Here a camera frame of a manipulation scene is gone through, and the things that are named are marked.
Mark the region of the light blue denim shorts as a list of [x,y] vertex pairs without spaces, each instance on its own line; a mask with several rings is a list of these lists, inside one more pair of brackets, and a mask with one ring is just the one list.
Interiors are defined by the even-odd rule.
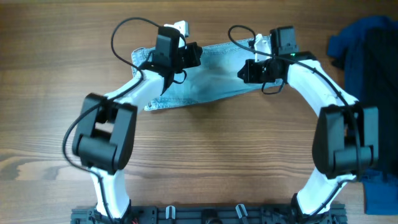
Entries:
[[177,74],[175,79],[182,84],[172,84],[160,97],[151,100],[145,106],[146,111],[178,108],[199,103],[208,103],[222,98],[248,93],[261,88],[278,87],[282,80],[265,85],[244,83],[237,73],[247,59],[254,54],[232,42],[209,45],[202,48],[201,65],[187,68],[184,74]]

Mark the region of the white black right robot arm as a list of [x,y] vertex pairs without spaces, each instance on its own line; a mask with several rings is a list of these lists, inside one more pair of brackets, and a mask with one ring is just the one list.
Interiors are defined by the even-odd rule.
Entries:
[[376,165],[378,108],[345,92],[310,52],[247,59],[237,76],[244,83],[263,85],[282,80],[303,96],[318,117],[312,143],[315,168],[292,199],[296,220],[328,213],[342,188]]

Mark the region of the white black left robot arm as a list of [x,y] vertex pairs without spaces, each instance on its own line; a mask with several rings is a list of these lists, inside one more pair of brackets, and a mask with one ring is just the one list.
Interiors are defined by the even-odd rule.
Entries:
[[126,192],[124,168],[130,160],[137,115],[173,83],[176,74],[201,64],[202,47],[160,44],[136,67],[137,75],[107,96],[90,93],[79,117],[68,131],[74,132],[72,153],[80,158],[78,169],[93,179],[97,203],[93,223],[126,223],[131,199]]

